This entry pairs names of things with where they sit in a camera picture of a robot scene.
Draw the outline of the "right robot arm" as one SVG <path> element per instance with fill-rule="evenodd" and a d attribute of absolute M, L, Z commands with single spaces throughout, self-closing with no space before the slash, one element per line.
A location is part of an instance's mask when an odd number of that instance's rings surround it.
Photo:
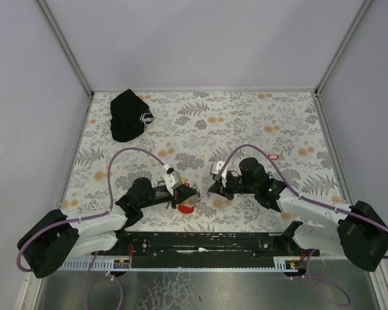
<path fill-rule="evenodd" d="M 297 214 L 315 224 L 290 225 L 291 237 L 300 248 L 344 255 L 368 272 L 379 266 L 388 250 L 388 227 L 371 205 L 364 201 L 329 204 L 299 195 L 284 181 L 270 176 L 256 158 L 245 158 L 239 167 L 240 172 L 235 173 L 222 161 L 214 162 L 210 170 L 214 184 L 208 192 L 228 200 L 237 194 L 251 194 L 266 209 Z"/>

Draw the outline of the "red key tag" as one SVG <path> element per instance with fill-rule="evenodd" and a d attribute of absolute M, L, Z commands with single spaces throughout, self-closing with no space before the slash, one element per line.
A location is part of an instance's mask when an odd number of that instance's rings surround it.
<path fill-rule="evenodd" d="M 280 156 L 277 154 L 269 154 L 268 155 L 270 160 L 279 160 Z"/>

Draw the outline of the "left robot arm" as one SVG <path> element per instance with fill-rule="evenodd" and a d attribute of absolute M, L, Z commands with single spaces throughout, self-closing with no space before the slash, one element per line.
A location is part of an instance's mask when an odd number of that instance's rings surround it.
<path fill-rule="evenodd" d="M 109 211 L 80 217 L 54 209 L 18 241 L 17 267 L 45 278 L 68 259 L 112 250 L 119 241 L 118 232 L 142 219 L 144 208 L 161 203 L 176 208 L 185 201 L 196 203 L 198 198 L 198 190 L 172 177 L 157 187 L 148 178 L 138 178 Z"/>

